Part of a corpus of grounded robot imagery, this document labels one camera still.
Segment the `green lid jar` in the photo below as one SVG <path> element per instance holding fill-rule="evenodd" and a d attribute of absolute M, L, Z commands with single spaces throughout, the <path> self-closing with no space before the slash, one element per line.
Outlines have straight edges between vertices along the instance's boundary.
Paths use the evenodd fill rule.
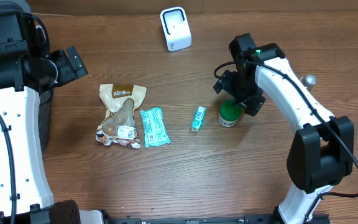
<path fill-rule="evenodd" d="M 234 100 L 224 101 L 218 113 L 218 123 L 224 127 L 232 127 L 240 119 L 242 108 L 234 104 Z"/>

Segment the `yellow oil bottle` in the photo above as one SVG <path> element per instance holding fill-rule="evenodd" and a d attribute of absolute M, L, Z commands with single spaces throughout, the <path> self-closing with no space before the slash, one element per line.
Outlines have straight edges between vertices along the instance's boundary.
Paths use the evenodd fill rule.
<path fill-rule="evenodd" d="M 301 77 L 300 81 L 308 91 L 311 91 L 312 88 L 316 85 L 317 79 L 314 75 L 309 74 L 304 77 Z"/>

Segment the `beige Pantree snack pouch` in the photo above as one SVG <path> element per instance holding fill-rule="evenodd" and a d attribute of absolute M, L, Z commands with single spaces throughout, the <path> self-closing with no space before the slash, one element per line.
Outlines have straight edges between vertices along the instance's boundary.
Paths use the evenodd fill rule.
<path fill-rule="evenodd" d="M 142 104 L 146 93 L 146 87 L 139 85 L 100 85 L 99 97 L 106 107 L 106 115 L 96 129 L 97 142 L 105 146 L 118 144 L 140 149 L 134 112 Z"/>

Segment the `teal snack packet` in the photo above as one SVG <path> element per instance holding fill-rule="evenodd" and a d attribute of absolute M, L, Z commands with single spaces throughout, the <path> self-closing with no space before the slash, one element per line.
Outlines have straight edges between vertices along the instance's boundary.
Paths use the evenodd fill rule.
<path fill-rule="evenodd" d="M 170 144 L 170 138 L 164 125 L 163 110 L 160 107 L 141 110 L 140 116 L 144 127 L 146 148 Z"/>

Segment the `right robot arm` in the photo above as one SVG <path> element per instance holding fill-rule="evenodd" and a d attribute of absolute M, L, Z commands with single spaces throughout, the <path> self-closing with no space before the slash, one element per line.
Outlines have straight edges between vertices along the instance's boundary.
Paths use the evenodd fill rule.
<path fill-rule="evenodd" d="M 294 132 L 287 157 L 292 184 L 271 215 L 246 215 L 245 223 L 329 223 L 327 215 L 313 214 L 332 188 L 350 175 L 358 162 L 353 155 L 354 125 L 320 104 L 297 78 L 284 52 L 275 43 L 257 46 L 249 33 L 229 44 L 236 70 L 217 77 L 216 93 L 224 90 L 233 100 L 219 110 L 232 121 L 228 110 L 238 107 L 255 116 L 269 96 Z"/>

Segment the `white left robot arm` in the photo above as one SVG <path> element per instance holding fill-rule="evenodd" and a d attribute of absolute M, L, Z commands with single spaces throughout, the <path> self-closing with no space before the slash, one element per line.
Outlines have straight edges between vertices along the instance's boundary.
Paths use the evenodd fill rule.
<path fill-rule="evenodd" d="M 75 48 L 50 50 L 37 16 L 0 11 L 0 223 L 107 222 L 102 211 L 56 202 L 42 160 L 41 94 L 87 73 Z"/>

